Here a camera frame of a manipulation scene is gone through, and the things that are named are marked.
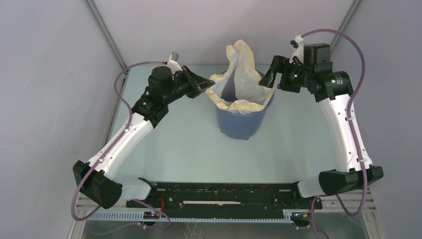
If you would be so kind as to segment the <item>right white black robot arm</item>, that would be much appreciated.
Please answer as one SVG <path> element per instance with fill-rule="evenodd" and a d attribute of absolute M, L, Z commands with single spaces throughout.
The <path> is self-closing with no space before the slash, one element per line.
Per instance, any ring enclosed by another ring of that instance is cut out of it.
<path fill-rule="evenodd" d="M 384 177 L 383 168 L 375 166 L 364 149 L 354 106 L 348 104 L 354 95 L 350 77 L 344 71 L 333 71 L 332 67 L 330 46 L 310 44 L 304 47 L 302 59 L 275 55 L 259 81 L 260 86 L 271 88 L 280 73 L 278 89 L 299 93 L 306 88 L 323 111 L 333 138 L 336 168 L 294 183 L 296 191 L 290 193 L 289 200 L 295 208 L 304 207 L 312 196 L 363 189 Z"/>

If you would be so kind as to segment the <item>blue plastic trash bin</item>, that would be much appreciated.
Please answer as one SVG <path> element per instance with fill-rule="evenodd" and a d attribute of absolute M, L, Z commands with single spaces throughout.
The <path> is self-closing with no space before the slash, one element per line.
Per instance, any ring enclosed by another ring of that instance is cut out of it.
<path fill-rule="evenodd" d="M 220 132 L 232 139 L 248 140 L 258 131 L 273 99 L 274 96 L 270 98 L 267 106 L 262 111 L 248 115 L 235 114 L 215 107 L 216 120 Z"/>

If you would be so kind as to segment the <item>translucent white yellow trash bag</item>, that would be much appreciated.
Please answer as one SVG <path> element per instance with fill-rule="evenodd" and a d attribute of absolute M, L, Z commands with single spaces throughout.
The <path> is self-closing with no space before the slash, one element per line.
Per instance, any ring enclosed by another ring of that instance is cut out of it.
<path fill-rule="evenodd" d="M 210 76 L 215 85 L 206 90 L 207 96 L 218 109 L 236 115 L 263 111 L 270 104 L 275 89 L 259 85 L 262 76 L 255 69 L 254 55 L 249 45 L 238 40 L 233 45 L 226 46 L 226 56 L 229 60 L 228 69 L 224 73 Z M 224 100 L 222 96 L 231 77 L 236 96 L 234 101 Z"/>

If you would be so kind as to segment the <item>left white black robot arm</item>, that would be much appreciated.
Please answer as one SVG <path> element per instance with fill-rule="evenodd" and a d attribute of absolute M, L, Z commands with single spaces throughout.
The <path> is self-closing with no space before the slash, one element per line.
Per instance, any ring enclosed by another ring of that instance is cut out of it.
<path fill-rule="evenodd" d="M 138 201 L 145 207 L 157 202 L 157 193 L 145 180 L 118 183 L 114 180 L 120 166 L 135 146 L 169 112 L 169 104 L 186 96 L 194 99 L 215 81 L 193 73 L 187 66 L 155 67 L 144 93 L 129 108 L 129 117 L 112 139 L 87 162 L 77 161 L 73 173 L 79 192 L 109 209 L 119 200 Z"/>

